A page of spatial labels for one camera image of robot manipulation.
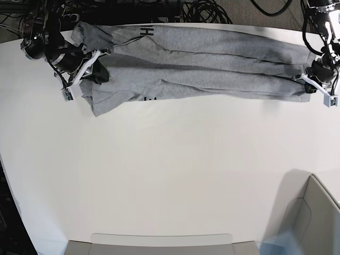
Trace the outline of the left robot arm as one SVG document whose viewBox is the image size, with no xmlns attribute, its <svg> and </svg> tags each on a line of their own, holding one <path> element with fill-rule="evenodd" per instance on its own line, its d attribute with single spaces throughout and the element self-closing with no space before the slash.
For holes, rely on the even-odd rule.
<svg viewBox="0 0 340 255">
<path fill-rule="evenodd" d="M 308 22 L 323 42 L 321 50 L 315 50 L 306 38 Z M 308 50 L 317 57 L 306 71 L 308 78 L 329 95 L 336 95 L 339 82 L 339 1 L 307 1 L 302 38 Z"/>
</svg>

